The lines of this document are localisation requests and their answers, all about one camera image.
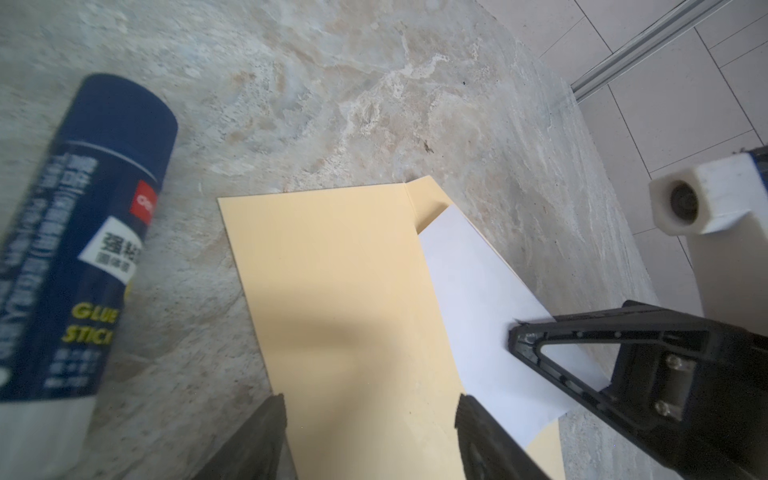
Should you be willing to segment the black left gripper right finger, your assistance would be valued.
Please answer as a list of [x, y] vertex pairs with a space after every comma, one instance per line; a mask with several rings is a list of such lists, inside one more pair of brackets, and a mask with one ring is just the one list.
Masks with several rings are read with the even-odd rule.
[[454, 427], [467, 480], [549, 478], [475, 397], [460, 395]]

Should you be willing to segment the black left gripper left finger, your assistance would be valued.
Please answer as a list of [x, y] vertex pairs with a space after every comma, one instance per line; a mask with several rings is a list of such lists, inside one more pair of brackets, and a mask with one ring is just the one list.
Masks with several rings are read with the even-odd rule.
[[275, 480], [287, 428], [282, 394], [268, 397], [194, 480]]

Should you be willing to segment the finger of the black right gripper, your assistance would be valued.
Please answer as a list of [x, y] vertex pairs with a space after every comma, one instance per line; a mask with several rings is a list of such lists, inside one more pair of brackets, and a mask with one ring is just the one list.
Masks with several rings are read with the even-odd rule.
[[509, 352], [685, 479], [767, 475], [767, 339], [637, 301], [517, 324]]

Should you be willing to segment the yellow paper envelope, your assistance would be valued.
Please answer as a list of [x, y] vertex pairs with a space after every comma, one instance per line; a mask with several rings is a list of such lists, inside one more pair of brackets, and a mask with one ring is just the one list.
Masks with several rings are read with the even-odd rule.
[[[219, 206], [298, 476], [462, 478], [466, 391], [418, 237], [455, 206], [437, 182]], [[558, 419], [524, 448], [562, 478]]]

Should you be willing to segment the white letter blue border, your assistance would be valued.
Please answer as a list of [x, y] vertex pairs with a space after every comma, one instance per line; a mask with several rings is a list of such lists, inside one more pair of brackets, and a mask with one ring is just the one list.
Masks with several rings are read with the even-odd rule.
[[446, 208], [418, 237], [466, 393], [528, 446], [575, 406], [507, 348], [512, 327], [551, 315], [457, 207]]

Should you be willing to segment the blue glue stick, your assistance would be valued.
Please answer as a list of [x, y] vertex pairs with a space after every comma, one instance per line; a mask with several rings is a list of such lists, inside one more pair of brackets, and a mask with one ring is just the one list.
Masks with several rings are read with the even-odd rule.
[[146, 88], [86, 77], [1, 248], [1, 475], [80, 457], [178, 123]]

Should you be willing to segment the aluminium corner post right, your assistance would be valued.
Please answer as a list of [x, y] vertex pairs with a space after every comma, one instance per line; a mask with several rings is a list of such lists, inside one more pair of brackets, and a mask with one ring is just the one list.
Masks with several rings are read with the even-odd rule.
[[680, 1], [668, 13], [576, 80], [571, 85], [576, 101], [581, 102], [593, 95], [729, 3], [730, 0]]

